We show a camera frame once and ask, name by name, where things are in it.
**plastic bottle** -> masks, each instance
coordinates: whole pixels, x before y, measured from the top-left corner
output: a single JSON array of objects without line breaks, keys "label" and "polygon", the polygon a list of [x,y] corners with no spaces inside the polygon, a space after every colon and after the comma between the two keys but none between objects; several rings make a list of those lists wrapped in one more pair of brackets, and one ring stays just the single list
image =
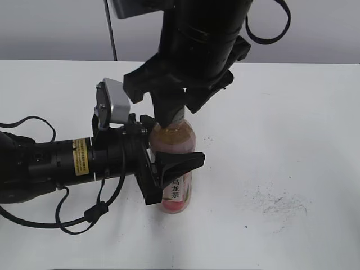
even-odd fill
[{"label": "plastic bottle", "polygon": [[[196,136],[188,121],[185,120],[185,108],[180,110],[172,123],[162,128],[156,125],[150,134],[150,149],[166,153],[191,153],[196,147]],[[183,211],[190,202],[192,172],[174,180],[163,193],[162,211],[178,213]]]}]

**white tabletop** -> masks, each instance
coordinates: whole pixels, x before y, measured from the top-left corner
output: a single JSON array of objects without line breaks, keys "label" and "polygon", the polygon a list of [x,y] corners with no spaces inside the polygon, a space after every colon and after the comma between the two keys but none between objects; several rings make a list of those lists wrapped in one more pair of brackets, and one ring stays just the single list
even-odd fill
[{"label": "white tabletop", "polygon": [[[39,115],[58,140],[89,137],[95,85],[137,62],[0,61],[0,122]],[[145,206],[127,177],[80,236],[0,217],[1,269],[360,269],[360,65],[234,64],[235,82],[195,115],[204,167],[189,207]],[[132,111],[151,114],[150,98]],[[15,134],[51,138],[36,121]],[[116,180],[106,182],[104,199]],[[83,215],[100,183],[70,188],[62,219]],[[54,222],[63,191],[6,205]]]}]

